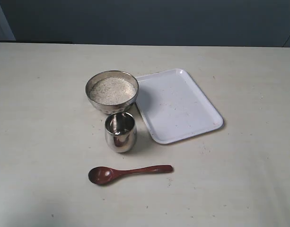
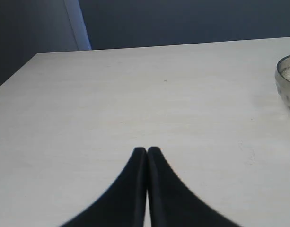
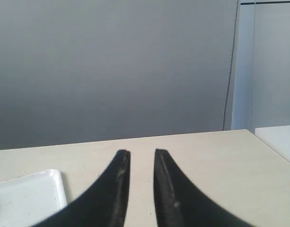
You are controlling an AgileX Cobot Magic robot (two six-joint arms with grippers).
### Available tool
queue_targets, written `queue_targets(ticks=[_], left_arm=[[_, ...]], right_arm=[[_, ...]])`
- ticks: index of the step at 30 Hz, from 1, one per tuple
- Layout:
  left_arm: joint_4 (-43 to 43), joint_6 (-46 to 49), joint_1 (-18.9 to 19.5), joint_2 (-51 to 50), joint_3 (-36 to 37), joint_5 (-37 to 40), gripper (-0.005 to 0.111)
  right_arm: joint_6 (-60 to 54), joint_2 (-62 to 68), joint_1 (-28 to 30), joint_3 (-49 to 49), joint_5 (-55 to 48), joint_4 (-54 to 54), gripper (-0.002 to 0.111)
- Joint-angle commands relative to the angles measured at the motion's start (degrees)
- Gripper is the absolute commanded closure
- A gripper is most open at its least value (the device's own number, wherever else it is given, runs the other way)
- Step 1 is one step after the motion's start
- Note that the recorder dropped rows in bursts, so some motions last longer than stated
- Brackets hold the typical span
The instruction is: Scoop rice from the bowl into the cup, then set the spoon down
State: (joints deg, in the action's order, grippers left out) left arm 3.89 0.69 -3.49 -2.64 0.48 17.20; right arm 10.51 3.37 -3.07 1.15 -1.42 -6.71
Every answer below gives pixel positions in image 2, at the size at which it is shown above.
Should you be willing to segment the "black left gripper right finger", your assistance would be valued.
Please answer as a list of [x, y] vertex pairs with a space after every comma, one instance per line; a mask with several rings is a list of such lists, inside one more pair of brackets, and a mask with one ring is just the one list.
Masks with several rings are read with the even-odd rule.
[[148, 196], [153, 227], [238, 227], [209, 207], [175, 174], [158, 147], [147, 152]]

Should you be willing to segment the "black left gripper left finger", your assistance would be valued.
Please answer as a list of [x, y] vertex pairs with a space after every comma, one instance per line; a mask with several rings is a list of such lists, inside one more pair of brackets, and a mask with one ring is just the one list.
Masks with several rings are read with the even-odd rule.
[[135, 148], [112, 185], [64, 227], [142, 227], [147, 196], [147, 152]]

